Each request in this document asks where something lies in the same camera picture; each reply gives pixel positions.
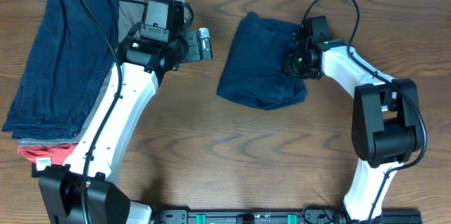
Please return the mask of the navy blue shorts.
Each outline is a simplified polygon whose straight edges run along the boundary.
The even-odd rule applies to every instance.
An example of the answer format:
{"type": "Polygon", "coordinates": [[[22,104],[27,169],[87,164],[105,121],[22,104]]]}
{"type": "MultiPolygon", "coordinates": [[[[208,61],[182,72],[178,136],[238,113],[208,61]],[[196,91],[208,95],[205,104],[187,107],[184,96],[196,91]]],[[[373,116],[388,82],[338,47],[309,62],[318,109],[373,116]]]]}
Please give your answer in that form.
{"type": "Polygon", "coordinates": [[[283,72],[299,31],[296,23],[248,13],[236,29],[216,94],[267,111],[305,101],[303,80],[283,72]]]}

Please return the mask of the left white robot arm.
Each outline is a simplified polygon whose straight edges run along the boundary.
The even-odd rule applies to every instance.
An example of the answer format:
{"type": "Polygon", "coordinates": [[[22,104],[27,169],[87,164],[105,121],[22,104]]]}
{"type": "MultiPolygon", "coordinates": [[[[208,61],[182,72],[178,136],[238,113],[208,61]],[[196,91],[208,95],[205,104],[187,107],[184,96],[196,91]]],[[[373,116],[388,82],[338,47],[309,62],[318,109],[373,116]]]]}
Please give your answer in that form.
{"type": "Polygon", "coordinates": [[[61,166],[47,166],[39,188],[51,223],[149,223],[152,208],[129,199],[118,181],[127,145],[164,75],[209,60],[205,27],[192,29],[183,0],[148,0],[144,21],[113,50],[114,67],[89,127],[61,166]]]}

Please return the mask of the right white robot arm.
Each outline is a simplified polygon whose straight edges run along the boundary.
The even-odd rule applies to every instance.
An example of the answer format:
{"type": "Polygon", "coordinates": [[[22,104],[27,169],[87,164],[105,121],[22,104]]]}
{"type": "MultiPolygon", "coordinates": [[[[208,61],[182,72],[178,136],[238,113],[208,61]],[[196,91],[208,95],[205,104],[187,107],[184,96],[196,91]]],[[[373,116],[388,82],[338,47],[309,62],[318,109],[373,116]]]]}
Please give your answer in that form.
{"type": "Polygon", "coordinates": [[[333,39],[325,16],[305,18],[284,71],[303,80],[334,79],[353,99],[351,139],[358,156],[344,211],[335,223],[382,223],[383,199],[397,172],[426,146],[418,94],[410,79],[396,80],[365,61],[343,39],[333,39]]]}

